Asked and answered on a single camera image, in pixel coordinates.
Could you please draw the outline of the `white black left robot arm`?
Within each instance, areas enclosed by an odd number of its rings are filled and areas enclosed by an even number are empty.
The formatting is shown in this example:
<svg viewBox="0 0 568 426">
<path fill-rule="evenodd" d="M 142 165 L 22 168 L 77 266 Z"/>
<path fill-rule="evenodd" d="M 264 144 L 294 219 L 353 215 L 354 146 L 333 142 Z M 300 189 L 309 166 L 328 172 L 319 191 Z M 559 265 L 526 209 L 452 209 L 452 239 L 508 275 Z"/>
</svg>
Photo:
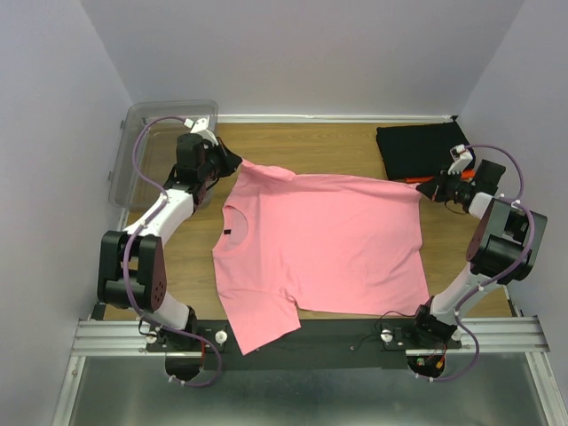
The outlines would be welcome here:
<svg viewBox="0 0 568 426">
<path fill-rule="evenodd" d="M 156 202 L 132 225 L 103 235 L 98 299 L 136 312 L 138 321 L 148 325 L 140 332 L 148 343 L 179 351 L 224 349 L 227 328 L 200 327 L 194 309 L 168 291 L 164 247 L 218 180 L 240 165 L 240 156 L 209 131 L 179 136 L 176 161 Z"/>
</svg>

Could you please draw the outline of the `clear plastic bin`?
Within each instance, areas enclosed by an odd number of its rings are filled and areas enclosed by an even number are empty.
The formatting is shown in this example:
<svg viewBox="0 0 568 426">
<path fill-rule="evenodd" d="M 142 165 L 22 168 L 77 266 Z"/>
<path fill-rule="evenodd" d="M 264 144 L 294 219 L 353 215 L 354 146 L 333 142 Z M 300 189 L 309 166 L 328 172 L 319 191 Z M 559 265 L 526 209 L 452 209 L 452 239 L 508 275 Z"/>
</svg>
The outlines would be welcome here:
<svg viewBox="0 0 568 426">
<path fill-rule="evenodd" d="M 209 129 L 217 127 L 217 103 L 209 99 L 155 101 L 133 105 L 122 123 L 122 136 L 111 173 L 109 201 L 130 210 L 151 207 L 160 191 L 141 179 L 135 168 L 154 182 L 166 182 L 176 162 L 178 136 L 187 133 L 175 118 L 209 118 Z"/>
</svg>

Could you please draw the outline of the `pink t shirt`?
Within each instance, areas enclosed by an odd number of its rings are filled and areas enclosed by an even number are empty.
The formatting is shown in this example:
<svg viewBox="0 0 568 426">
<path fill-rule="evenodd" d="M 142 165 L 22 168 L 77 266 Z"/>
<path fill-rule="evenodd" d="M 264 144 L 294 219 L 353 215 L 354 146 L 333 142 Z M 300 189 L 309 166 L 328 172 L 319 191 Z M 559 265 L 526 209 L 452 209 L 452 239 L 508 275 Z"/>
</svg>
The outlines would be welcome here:
<svg viewBox="0 0 568 426">
<path fill-rule="evenodd" d="M 299 329 L 302 310 L 415 312 L 429 298 L 420 199 L 403 183 L 244 162 L 212 251 L 241 352 Z"/>
</svg>

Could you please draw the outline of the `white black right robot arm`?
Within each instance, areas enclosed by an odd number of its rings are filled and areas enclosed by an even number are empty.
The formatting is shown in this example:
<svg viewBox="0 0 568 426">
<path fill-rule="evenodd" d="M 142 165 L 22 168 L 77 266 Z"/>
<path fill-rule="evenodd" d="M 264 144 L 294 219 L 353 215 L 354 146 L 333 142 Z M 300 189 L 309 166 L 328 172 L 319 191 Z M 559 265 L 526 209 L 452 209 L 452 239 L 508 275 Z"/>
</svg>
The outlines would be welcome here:
<svg viewBox="0 0 568 426">
<path fill-rule="evenodd" d="M 532 271 L 548 218 L 524 210 L 518 200 L 498 195 L 506 168 L 481 161 L 474 177 L 440 172 L 417 186 L 434 202 L 451 201 L 479 219 L 466 252 L 466 265 L 443 292 L 421 305 L 406 335 L 421 348 L 449 343 L 461 320 L 487 294 L 511 281 L 524 280 Z"/>
</svg>

